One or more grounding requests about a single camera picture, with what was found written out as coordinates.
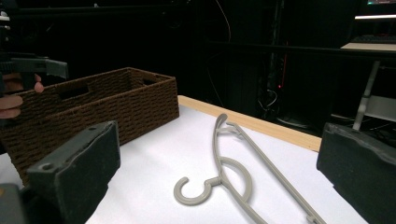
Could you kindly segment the white metal stand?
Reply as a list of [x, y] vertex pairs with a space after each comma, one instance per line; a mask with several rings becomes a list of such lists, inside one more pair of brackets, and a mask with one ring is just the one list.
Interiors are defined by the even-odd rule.
[[380, 61], [374, 61], [352, 128], [359, 130], [365, 116], [396, 122], [396, 99], [372, 95]]

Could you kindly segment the dark keyboard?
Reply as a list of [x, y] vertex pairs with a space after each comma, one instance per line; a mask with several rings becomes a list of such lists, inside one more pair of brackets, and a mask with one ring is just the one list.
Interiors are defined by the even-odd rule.
[[396, 35], [361, 35], [351, 39], [352, 43], [396, 44]]

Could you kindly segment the brown woven basket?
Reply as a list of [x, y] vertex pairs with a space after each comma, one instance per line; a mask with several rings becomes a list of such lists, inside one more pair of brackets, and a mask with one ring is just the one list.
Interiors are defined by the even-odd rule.
[[0, 128], [0, 147], [24, 184], [28, 167], [94, 124], [115, 120], [123, 145], [179, 117], [177, 80], [132, 67], [19, 96], [21, 114]]

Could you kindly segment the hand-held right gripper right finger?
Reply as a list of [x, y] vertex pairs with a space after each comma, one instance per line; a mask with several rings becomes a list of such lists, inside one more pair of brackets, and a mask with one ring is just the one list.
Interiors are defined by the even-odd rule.
[[327, 123], [317, 169], [369, 224], [396, 224], [395, 147], [346, 126]]

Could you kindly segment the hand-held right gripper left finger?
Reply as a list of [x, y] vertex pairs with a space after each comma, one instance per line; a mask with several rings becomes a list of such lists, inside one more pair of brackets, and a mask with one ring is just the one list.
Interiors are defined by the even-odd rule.
[[118, 123], [93, 125], [28, 168], [33, 224], [85, 224], [120, 168]]

